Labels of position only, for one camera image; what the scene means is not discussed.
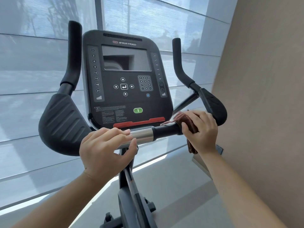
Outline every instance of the console screen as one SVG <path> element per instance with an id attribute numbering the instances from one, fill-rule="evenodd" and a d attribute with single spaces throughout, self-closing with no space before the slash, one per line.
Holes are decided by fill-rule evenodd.
<path id="1" fill-rule="evenodd" d="M 147 51 L 116 46 L 102 46 L 106 70 L 151 71 Z"/>

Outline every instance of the stationary bike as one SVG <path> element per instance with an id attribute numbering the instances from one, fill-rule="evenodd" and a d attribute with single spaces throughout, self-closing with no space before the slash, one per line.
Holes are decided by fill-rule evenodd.
<path id="1" fill-rule="evenodd" d="M 39 135 L 53 151 L 79 156 L 82 139 L 101 127 L 131 129 L 138 144 L 181 135 L 179 124 L 160 124 L 198 98 L 219 126 L 226 121 L 224 105 L 184 73 L 179 38 L 172 41 L 174 71 L 193 94 L 173 109 L 162 58 L 152 40 L 100 30 L 82 35 L 82 26 L 74 21 L 69 22 L 68 33 L 67 70 L 39 121 Z M 81 68 L 90 126 L 71 99 Z M 129 144 L 118 148 L 120 155 Z M 119 173 L 121 216 L 114 219 L 107 213 L 100 228 L 157 227 L 152 217 L 156 207 L 138 192 L 132 168 L 133 161 Z"/>

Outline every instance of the green button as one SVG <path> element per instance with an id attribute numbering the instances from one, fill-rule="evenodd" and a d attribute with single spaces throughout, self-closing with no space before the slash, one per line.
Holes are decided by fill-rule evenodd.
<path id="1" fill-rule="evenodd" d="M 136 113 L 136 114 L 140 114 L 140 113 L 142 113 L 142 108 L 135 108 L 133 110 L 133 112 Z"/>

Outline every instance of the cloth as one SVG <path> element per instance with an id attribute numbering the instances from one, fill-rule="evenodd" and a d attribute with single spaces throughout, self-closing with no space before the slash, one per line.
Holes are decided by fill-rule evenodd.
<path id="1" fill-rule="evenodd" d="M 178 112 L 175 117 L 173 118 L 173 121 L 166 121 L 164 123 L 161 124 L 162 125 L 165 125 L 165 124 L 168 124 L 168 123 L 172 123 L 172 122 L 176 122 L 178 123 L 179 125 L 181 125 L 182 122 L 186 123 L 189 130 L 192 132 L 192 133 L 197 133 L 199 130 L 197 129 L 196 125 L 192 122 L 192 120 L 187 116 L 185 115 L 183 112 Z M 194 153 L 194 154 L 197 154 L 197 151 L 196 149 L 194 149 L 194 147 L 191 145 L 191 143 L 189 142 L 189 140 L 187 139 L 187 145 L 188 145 L 188 151 L 189 153 Z"/>

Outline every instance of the speed vent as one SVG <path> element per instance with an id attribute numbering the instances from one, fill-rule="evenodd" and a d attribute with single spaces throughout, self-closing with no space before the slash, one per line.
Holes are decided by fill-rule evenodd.
<path id="1" fill-rule="evenodd" d="M 120 39 L 126 39 L 126 40 L 132 40 L 132 41 L 142 41 L 140 38 L 132 38 L 132 37 L 126 37 L 126 36 L 120 36 L 120 35 L 115 35 L 115 34 L 109 34 L 109 33 L 104 33 L 103 34 L 105 37 L 110 37 L 110 38 L 120 38 Z"/>

